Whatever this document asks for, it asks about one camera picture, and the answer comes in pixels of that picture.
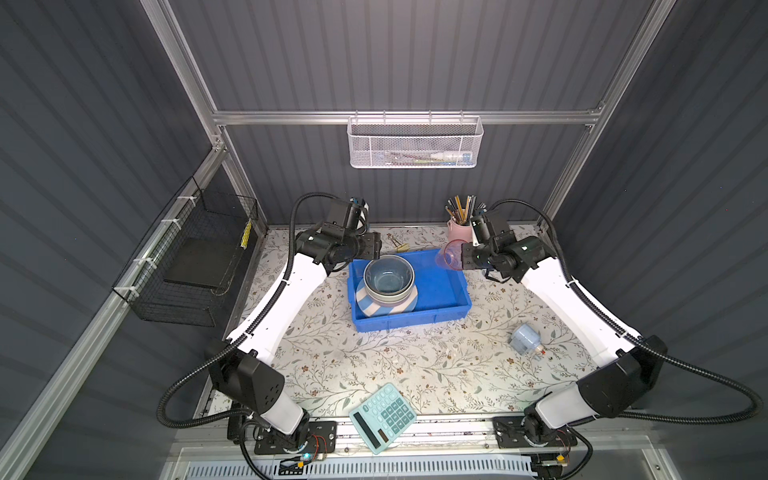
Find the green bowl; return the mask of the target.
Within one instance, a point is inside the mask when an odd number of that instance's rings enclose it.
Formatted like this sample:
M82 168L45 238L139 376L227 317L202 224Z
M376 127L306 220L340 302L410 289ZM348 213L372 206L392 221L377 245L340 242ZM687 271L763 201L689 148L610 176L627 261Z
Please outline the green bowl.
M410 288L404 289L396 293L382 293L372 288L368 288L367 286L364 287L364 291L367 294L367 296L370 297L373 301L376 301L377 303L385 304L385 305L394 305L394 304L400 304L403 302L411 302L414 298L418 296L418 290L416 285L412 285Z

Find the pink translucent tumbler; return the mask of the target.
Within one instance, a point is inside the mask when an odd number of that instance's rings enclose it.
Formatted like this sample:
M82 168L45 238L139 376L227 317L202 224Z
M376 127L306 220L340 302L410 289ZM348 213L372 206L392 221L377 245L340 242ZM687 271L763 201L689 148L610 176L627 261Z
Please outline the pink translucent tumbler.
M462 271L462 253L464 244L465 241L462 239L449 241L438 251L435 258L436 265L445 270Z

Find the blue grey bowl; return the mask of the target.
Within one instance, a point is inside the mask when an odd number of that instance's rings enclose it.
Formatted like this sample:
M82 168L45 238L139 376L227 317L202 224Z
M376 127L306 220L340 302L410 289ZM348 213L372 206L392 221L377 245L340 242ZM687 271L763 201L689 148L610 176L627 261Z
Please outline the blue grey bowl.
M413 266L398 255L384 255L364 269L363 281L372 295L395 297L410 291L415 284Z

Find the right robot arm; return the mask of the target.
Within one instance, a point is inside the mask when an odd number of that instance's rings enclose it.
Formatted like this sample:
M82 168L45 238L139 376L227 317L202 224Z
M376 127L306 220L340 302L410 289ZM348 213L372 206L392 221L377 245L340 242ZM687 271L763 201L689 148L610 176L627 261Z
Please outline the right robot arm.
M562 254L537 236L516 237L503 216L482 211L470 220L473 241L462 246L462 267L494 272L498 283L513 280L532 292L568 327L589 354L596 369L574 384L548 393L524 410L529 439L540 444L572 422L587 418L616 418L655 386L666 345L657 337L630 340L637 331L566 275Z

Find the blue translucent tumbler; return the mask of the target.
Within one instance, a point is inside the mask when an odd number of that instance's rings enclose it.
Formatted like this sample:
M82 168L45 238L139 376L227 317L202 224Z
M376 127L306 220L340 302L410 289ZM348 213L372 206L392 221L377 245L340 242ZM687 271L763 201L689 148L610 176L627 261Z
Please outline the blue translucent tumbler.
M368 231L368 204L358 197L351 198L350 202L352 204L350 225L357 235L362 235Z

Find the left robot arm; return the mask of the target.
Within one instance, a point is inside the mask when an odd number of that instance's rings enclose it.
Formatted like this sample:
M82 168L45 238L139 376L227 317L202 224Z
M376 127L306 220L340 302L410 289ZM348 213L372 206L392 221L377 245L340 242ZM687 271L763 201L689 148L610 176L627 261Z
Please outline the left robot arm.
M298 209L306 200L330 200L327 217L299 232ZM285 377L272 362L288 327L306 301L338 267L356 259L377 259L380 235L367 226L369 207L362 198L339 199L326 193L305 194L289 220L288 257L281 275L258 306L226 338L232 352L208 367L215 390L246 409L265 426L295 436L307 413L284 392Z

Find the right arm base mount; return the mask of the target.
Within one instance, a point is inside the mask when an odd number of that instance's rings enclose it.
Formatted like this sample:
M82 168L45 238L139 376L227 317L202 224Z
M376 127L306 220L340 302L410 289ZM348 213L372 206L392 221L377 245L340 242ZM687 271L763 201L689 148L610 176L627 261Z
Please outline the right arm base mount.
M521 414L495 416L491 422L500 448L564 447L569 450L579 443L566 428L548 427L533 406L527 407Z

